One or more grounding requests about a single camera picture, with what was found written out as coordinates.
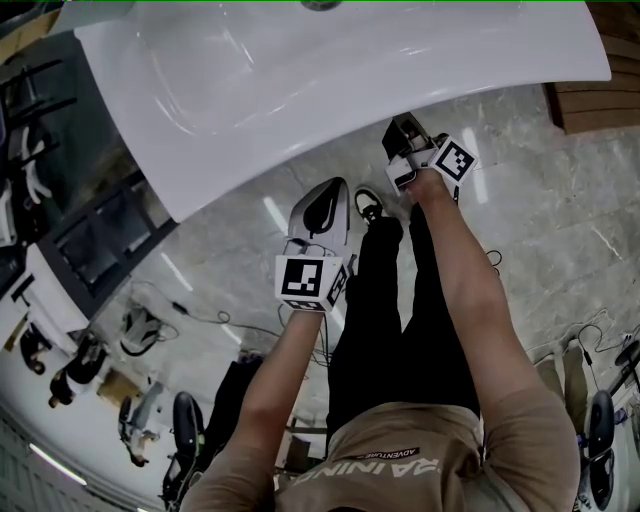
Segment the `leg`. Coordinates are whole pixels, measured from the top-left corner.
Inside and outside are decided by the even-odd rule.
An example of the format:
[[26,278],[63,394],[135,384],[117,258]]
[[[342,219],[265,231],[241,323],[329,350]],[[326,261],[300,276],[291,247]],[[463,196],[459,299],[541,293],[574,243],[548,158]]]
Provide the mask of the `leg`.
[[409,227],[418,267],[413,316],[402,336],[409,375],[396,400],[459,405],[480,415],[471,372],[442,293],[431,233],[419,205]]
[[362,240],[358,275],[347,283],[345,327],[328,369],[327,439],[358,414],[387,402],[391,376],[371,378],[371,368],[388,367],[390,349],[401,334],[396,258],[402,226],[394,218],[371,222]]
[[587,416],[587,380],[582,369],[582,350],[580,347],[569,348],[562,358],[564,363],[564,393],[567,413],[571,418],[576,433],[584,432]]
[[147,425],[147,421],[149,421],[149,416],[151,415],[151,408],[155,403],[156,399],[162,394],[164,387],[159,382],[154,382],[151,389],[146,392],[144,397],[142,397],[142,401],[136,407],[135,411],[131,415],[131,426],[138,430],[144,430]]
[[249,363],[233,362],[229,366],[216,393],[213,412],[204,433],[204,448],[198,456],[198,468],[202,471],[209,467],[216,452],[231,438],[244,394],[261,364],[262,359],[254,359]]
[[562,393],[562,385],[560,384],[560,377],[556,371],[556,363],[553,356],[547,356],[536,365],[538,375],[544,382],[545,386],[553,391],[560,397],[560,400],[564,401],[564,395]]

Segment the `white marker cube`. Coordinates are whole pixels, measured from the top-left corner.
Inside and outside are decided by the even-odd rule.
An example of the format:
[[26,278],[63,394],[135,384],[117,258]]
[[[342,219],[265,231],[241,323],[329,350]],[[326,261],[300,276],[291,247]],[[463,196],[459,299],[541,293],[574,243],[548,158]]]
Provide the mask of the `white marker cube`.
[[462,185],[477,163],[477,156],[470,153],[453,137],[449,137],[429,162],[429,167],[438,171],[455,185]]
[[347,282],[342,262],[340,257],[276,256],[276,298],[301,311],[331,311]]

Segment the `gray marble tile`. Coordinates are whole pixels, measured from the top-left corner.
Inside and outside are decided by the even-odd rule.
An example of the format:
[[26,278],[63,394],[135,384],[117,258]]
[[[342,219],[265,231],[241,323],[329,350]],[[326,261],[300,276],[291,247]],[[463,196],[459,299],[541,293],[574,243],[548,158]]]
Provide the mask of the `gray marble tile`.
[[[640,323],[640,128],[565,136],[548,117],[541,86],[467,96],[415,115],[430,133],[448,132],[477,148],[481,170],[463,186],[460,208],[483,247],[503,254],[499,269],[514,325],[532,358],[577,334],[579,327],[572,324],[602,308],[608,313],[601,321],[606,332],[601,347],[615,345],[620,333]],[[273,271],[284,234],[265,199],[288,219],[304,193],[342,176],[352,192],[360,184],[378,190],[389,213],[405,227],[398,255],[398,309],[406,324],[416,268],[408,203],[394,195],[384,174],[381,139],[387,125],[376,123],[328,142],[215,201],[156,248],[135,270],[134,280],[153,282],[199,317],[215,319],[224,310],[234,323],[278,333]],[[354,252],[365,233],[352,207],[349,245]],[[180,283],[163,254],[193,290]],[[130,296],[174,325],[180,337],[140,360],[123,357],[118,362],[122,371],[143,378],[168,367],[162,370],[167,385],[191,392],[202,404],[213,402],[240,345],[268,352],[275,342],[273,336],[237,327],[230,327],[232,337],[220,326],[179,315],[152,287],[125,285],[98,320],[114,347]],[[341,315],[346,312],[344,296],[338,309]],[[328,317],[327,327],[335,347],[341,333],[336,318]],[[603,381],[615,373],[616,353],[594,356]],[[326,369],[311,362],[295,414],[323,425],[328,398]]]

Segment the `hand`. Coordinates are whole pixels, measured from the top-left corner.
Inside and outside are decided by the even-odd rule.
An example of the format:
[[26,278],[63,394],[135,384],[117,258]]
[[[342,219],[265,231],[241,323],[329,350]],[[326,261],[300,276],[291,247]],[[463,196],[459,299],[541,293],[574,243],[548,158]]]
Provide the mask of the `hand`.
[[442,191],[449,194],[441,174],[434,169],[419,170],[416,173],[416,179],[407,185],[407,194],[413,203],[418,203]]

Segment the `white sink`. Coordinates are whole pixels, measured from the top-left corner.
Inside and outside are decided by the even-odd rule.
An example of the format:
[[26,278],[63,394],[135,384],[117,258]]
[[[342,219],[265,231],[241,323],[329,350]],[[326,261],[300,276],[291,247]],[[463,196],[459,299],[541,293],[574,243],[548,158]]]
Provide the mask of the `white sink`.
[[476,91],[609,80],[583,3],[138,3],[76,34],[173,218],[362,126]]

